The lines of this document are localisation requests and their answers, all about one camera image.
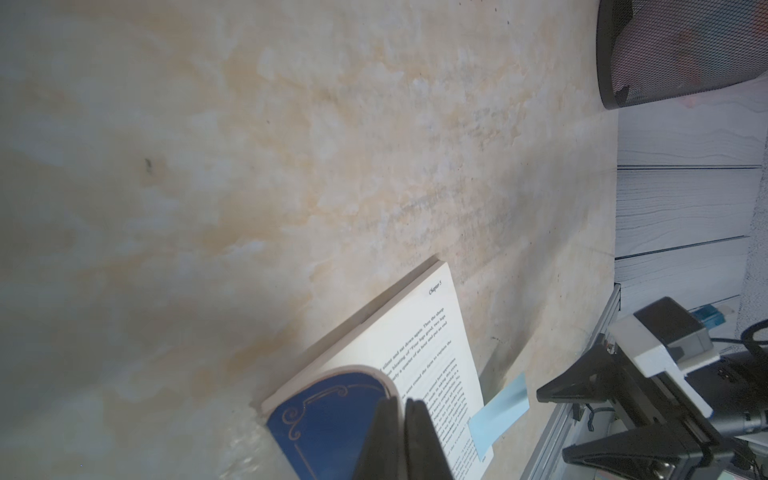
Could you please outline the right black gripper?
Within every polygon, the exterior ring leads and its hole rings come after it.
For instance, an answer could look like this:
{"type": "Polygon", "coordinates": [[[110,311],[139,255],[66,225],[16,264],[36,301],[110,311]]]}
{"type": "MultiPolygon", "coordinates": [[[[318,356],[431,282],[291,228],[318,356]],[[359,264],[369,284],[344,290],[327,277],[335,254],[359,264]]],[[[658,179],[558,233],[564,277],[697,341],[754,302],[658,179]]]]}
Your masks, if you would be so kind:
{"type": "Polygon", "coordinates": [[[765,457],[745,435],[767,429],[767,364],[749,353],[720,360],[704,375],[705,419],[683,405],[649,397],[623,370],[623,351],[598,343],[536,391],[539,403],[610,402],[624,431],[562,451],[569,465],[624,479],[717,479],[730,467],[765,478],[765,457]]]}

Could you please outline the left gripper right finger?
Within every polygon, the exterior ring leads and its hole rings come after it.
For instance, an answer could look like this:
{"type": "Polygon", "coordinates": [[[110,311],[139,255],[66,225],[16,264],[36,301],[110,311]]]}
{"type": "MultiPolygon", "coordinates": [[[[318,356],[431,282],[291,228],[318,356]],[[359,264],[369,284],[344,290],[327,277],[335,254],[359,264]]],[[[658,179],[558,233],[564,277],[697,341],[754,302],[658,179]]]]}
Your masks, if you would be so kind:
{"type": "Polygon", "coordinates": [[[429,411],[422,400],[408,399],[406,402],[404,446],[408,479],[453,479],[429,411]]]}

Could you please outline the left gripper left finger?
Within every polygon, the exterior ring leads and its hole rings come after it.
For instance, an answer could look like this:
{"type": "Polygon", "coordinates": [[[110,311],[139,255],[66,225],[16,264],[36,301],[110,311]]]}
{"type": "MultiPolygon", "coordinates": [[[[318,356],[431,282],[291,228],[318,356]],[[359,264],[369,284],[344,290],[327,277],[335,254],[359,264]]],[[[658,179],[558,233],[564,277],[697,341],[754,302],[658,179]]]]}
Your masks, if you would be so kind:
{"type": "Polygon", "coordinates": [[[403,419],[396,397],[377,404],[358,457],[354,480],[396,480],[401,476],[403,419]]]}

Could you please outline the blue sticky note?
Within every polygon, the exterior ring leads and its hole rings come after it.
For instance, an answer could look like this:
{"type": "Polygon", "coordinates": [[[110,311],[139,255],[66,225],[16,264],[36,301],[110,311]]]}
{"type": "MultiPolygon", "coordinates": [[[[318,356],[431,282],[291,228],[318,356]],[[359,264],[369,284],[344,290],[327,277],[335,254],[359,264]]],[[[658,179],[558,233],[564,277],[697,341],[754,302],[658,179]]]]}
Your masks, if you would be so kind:
{"type": "Polygon", "coordinates": [[[484,460],[492,445],[530,408],[525,374],[521,373],[468,422],[478,458],[484,460]]]}

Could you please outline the Animal Farm paperback book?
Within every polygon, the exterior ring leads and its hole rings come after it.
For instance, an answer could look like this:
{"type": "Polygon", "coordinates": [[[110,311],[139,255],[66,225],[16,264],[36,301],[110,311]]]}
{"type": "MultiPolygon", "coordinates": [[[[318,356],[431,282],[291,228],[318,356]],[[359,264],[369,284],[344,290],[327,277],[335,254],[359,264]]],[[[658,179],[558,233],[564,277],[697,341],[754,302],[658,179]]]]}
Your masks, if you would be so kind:
{"type": "Polygon", "coordinates": [[[437,261],[262,405],[301,479],[353,475],[377,403],[425,403],[456,479],[480,479],[469,421],[483,396],[449,265],[437,261]]]}

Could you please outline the black bin with plastic liner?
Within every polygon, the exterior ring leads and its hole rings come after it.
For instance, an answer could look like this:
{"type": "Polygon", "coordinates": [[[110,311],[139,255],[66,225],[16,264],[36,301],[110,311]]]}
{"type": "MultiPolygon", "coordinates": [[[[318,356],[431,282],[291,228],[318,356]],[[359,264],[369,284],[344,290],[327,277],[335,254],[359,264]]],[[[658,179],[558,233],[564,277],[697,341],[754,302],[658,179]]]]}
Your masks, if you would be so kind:
{"type": "Polygon", "coordinates": [[[764,1],[602,1],[596,74],[608,110],[718,90],[767,72],[764,1]]]}

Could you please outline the front aluminium rail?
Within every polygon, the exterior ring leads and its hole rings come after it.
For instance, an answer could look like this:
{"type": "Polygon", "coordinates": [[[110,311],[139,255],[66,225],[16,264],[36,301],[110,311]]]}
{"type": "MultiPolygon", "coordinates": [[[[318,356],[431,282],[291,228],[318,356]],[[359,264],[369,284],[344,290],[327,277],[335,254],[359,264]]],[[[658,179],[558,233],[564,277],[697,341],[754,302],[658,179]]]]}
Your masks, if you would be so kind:
{"type": "MultiPolygon", "coordinates": [[[[604,337],[608,325],[616,318],[621,304],[621,285],[615,283],[612,293],[601,313],[595,328],[581,354],[586,353],[599,339],[604,337]]],[[[562,462],[562,449],[571,433],[578,425],[573,419],[570,404],[557,404],[543,430],[543,433],[523,471],[521,479],[553,479],[558,465],[562,462]]]]}

